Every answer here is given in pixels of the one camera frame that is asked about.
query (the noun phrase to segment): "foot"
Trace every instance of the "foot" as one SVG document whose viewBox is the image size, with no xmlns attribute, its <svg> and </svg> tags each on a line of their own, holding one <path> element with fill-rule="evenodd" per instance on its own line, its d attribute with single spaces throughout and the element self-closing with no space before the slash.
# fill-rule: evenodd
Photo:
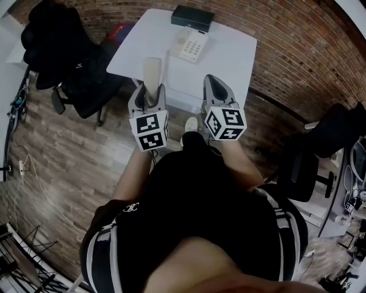
<svg viewBox="0 0 366 293">
<path fill-rule="evenodd" d="M 195 117 L 189 117 L 187 122 L 185 123 L 185 132 L 188 131 L 197 131 L 198 129 L 198 120 Z"/>
</svg>

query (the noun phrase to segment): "wooden floor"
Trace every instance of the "wooden floor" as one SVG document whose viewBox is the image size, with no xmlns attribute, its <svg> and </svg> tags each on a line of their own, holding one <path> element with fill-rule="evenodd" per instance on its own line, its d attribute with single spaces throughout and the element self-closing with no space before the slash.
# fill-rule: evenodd
<svg viewBox="0 0 366 293">
<path fill-rule="evenodd" d="M 78 249 L 84 233 L 73 225 L 86 230 L 96 208 L 109 200 L 135 140 L 129 125 L 128 94 L 107 104 L 105 123 L 100 128 L 95 126 L 95 117 L 83 120 L 73 108 L 63 115 L 56 114 L 50 94 L 50 90 L 39 92 L 31 84 L 26 121 L 19 125 L 10 143 L 14 177 L 0 184 L 0 219 L 3 223 L 10 221 L 23 236 L 40 225 L 38 241 L 58 241 L 44 257 L 75 279 L 80 273 Z M 168 147 L 159 151 L 161 155 L 180 149 L 184 124 L 190 116 L 177 109 L 169 110 Z M 279 163 L 284 139 L 303 131 L 303 125 L 252 95 L 247 98 L 245 115 L 248 129 L 241 138 L 242 145 L 263 175 L 268 176 Z M 18 162 L 25 161 L 27 154 L 33 159 L 37 173 L 28 159 L 22 181 Z M 321 270 L 309 278 L 316 279 L 319 274 Z"/>
</svg>

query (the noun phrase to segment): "black chair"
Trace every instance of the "black chair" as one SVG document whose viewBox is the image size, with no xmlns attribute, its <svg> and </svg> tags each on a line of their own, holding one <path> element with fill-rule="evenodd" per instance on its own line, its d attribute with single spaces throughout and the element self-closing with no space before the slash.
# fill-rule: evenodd
<svg viewBox="0 0 366 293">
<path fill-rule="evenodd" d="M 116 94 L 126 78 L 106 72 L 118 49 L 111 41 L 100 45 L 87 36 L 75 8 L 43 0 L 29 14 L 22 33 L 24 61 L 38 72 L 36 88 L 53 88 L 52 103 L 57 113 L 72 104 L 82 118 L 98 112 Z M 59 89 L 67 98 L 62 98 Z"/>
<path fill-rule="evenodd" d="M 352 110 L 346 110 L 341 104 L 332 106 L 313 130 L 289 139 L 279 169 L 266 182 L 278 177 L 277 186 L 282 194 L 306 202 L 312 196 L 315 182 L 319 181 L 327 186 L 325 197 L 330 197 L 334 174 L 330 172 L 328 178 L 317 174 L 317 156 L 330 157 L 354 144 L 366 131 L 366 124 L 360 123 L 364 119 L 366 111 L 361 103 Z"/>
</svg>

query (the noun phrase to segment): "wall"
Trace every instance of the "wall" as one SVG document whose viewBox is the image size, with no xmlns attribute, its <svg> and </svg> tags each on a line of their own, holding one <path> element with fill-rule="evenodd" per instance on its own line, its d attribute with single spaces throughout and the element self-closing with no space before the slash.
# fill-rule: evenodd
<svg viewBox="0 0 366 293">
<path fill-rule="evenodd" d="M 38 1 L 19 0 L 13 16 L 26 22 Z M 250 86 L 310 121 L 336 102 L 352 107 L 366 98 L 365 39 L 333 0 L 61 1 L 78 9 L 95 40 L 151 7 L 173 10 L 183 4 L 212 11 L 217 22 L 258 39 Z"/>
<path fill-rule="evenodd" d="M 6 113 L 10 103 L 18 92 L 24 76 L 24 69 L 5 63 L 15 43 L 21 35 L 23 27 L 9 14 L 0 19 L 0 165 L 3 166 L 4 144 L 9 124 Z"/>
</svg>

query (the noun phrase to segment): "person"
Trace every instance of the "person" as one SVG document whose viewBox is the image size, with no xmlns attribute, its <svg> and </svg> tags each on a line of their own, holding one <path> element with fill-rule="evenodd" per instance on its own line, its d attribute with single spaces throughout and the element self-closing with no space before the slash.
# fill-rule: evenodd
<svg viewBox="0 0 366 293">
<path fill-rule="evenodd" d="M 136 148 L 112 200 L 96 210 L 80 249 L 93 290 L 318 291 L 278 282 L 294 278 L 307 226 L 275 185 L 264 185 L 240 143 L 221 141 L 219 152 L 191 117 L 182 144 L 151 173 L 152 155 Z"/>
</svg>

